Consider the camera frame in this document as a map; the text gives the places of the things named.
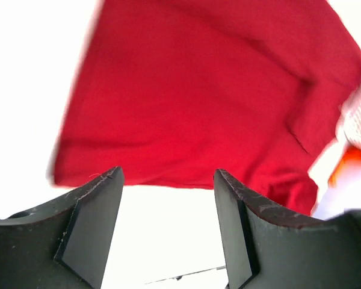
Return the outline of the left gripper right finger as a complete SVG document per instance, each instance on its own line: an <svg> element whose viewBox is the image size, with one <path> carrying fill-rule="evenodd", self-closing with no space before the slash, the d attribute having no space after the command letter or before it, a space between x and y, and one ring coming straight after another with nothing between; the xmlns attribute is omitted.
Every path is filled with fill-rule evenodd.
<svg viewBox="0 0 361 289"><path fill-rule="evenodd" d="M245 203L225 177L224 170L214 175L214 196L229 288L244 288L259 273L260 267Z"/></svg>

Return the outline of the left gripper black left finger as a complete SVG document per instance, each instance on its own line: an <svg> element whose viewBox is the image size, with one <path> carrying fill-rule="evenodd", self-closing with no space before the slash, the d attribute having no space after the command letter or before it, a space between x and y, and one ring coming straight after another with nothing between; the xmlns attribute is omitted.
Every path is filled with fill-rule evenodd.
<svg viewBox="0 0 361 289"><path fill-rule="evenodd" d="M91 288L100 288L117 220L124 174L115 167L84 186L54 259Z"/></svg>

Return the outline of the red t shirt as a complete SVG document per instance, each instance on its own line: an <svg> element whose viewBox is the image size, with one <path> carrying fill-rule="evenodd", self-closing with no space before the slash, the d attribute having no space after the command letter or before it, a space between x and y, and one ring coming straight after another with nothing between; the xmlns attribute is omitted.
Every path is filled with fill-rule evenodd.
<svg viewBox="0 0 361 289"><path fill-rule="evenodd" d="M307 172L360 83L361 50L326 1L104 1L54 183L120 166L127 185L211 189L225 169L308 215Z"/></svg>

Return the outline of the orange t shirt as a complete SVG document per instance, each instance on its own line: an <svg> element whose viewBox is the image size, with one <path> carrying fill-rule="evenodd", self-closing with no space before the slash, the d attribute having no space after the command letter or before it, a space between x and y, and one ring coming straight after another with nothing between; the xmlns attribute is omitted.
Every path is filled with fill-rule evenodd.
<svg viewBox="0 0 361 289"><path fill-rule="evenodd" d="M330 175L328 185L336 187L337 182L341 180L341 175L353 165L361 165L361 150L349 146Z"/></svg>

